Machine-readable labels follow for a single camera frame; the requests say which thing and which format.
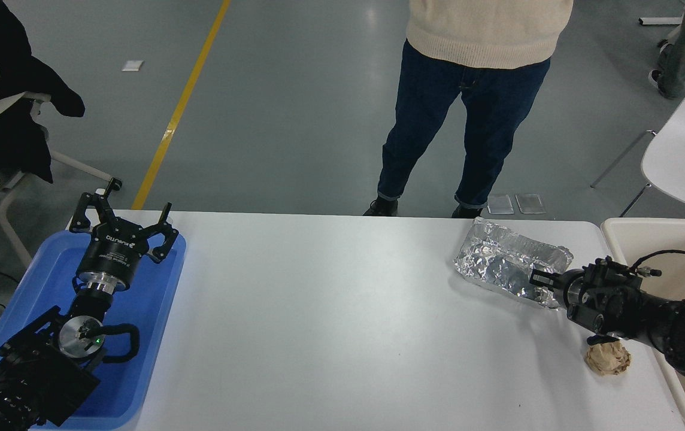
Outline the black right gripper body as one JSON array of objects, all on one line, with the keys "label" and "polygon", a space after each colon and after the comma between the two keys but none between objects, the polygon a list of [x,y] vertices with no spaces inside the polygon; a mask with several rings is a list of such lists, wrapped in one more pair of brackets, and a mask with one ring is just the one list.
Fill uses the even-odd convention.
[{"label": "black right gripper body", "polygon": [[567,315],[572,315],[572,307],[580,304],[583,278],[584,271],[567,271],[558,278],[558,301]]}]

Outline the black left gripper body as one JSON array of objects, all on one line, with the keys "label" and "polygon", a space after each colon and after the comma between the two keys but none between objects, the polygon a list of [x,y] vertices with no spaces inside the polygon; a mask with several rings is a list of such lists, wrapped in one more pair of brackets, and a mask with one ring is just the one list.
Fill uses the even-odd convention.
[{"label": "black left gripper body", "polygon": [[148,237],[139,224],[126,219],[97,224],[76,274],[82,281],[90,274],[103,273],[120,282],[131,282],[148,250]]}]

